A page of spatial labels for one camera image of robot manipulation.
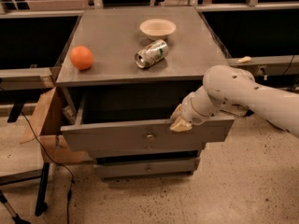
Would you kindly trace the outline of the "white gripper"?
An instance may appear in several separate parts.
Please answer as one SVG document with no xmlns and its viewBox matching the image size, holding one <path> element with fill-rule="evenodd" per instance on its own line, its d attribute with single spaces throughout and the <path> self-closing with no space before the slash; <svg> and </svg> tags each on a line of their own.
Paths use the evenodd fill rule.
<svg viewBox="0 0 299 224">
<path fill-rule="evenodd" d="M 222 101 L 211 97 L 204 87 L 188 94 L 172 113 L 170 126 L 173 132 L 186 132 L 193 125 L 200 125 L 221 108 Z"/>
</svg>

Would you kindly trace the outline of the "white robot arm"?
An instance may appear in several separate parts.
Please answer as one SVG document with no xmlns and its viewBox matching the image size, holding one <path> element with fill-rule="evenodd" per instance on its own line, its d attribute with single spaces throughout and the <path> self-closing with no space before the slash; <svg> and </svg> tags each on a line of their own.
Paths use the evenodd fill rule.
<svg viewBox="0 0 299 224">
<path fill-rule="evenodd" d="M 223 105 L 241 105 L 295 137 L 299 137 L 299 95 L 255 82 L 243 69 L 227 65 L 209 68 L 203 85 L 189 93 L 171 116 L 174 132 L 206 122 Z"/>
</svg>

